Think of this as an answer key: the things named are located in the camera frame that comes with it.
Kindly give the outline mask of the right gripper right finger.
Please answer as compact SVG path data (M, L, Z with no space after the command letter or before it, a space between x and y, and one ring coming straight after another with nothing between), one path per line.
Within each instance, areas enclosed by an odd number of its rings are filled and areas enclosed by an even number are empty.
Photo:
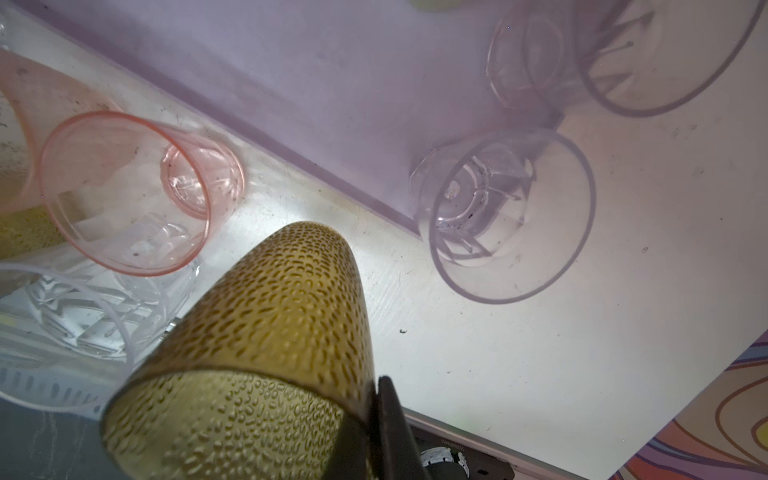
M379 479L427 480L420 453L392 379L381 376L376 395L376 474Z

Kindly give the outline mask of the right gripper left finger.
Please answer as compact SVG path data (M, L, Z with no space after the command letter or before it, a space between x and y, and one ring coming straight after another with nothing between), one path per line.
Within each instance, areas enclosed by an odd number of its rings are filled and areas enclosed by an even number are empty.
M374 479L370 453L372 433L370 425L344 413L321 479Z

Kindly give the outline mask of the clear faceted cup back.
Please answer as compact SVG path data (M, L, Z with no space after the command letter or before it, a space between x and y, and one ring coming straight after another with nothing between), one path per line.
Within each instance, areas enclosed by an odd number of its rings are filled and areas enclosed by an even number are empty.
M413 217L445 283L484 304L528 299L576 261L596 183L570 139L501 130L433 149L409 179Z

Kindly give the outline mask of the pale green cup front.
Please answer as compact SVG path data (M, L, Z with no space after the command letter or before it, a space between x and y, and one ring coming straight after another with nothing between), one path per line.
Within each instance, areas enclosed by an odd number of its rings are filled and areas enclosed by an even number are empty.
M463 0L409 0L408 3L421 12L443 12L459 7Z

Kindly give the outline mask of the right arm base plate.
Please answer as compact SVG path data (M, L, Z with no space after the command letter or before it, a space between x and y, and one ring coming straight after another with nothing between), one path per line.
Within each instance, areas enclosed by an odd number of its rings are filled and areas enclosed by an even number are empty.
M428 432L411 427L420 462L431 479L513 480L516 473L506 462Z

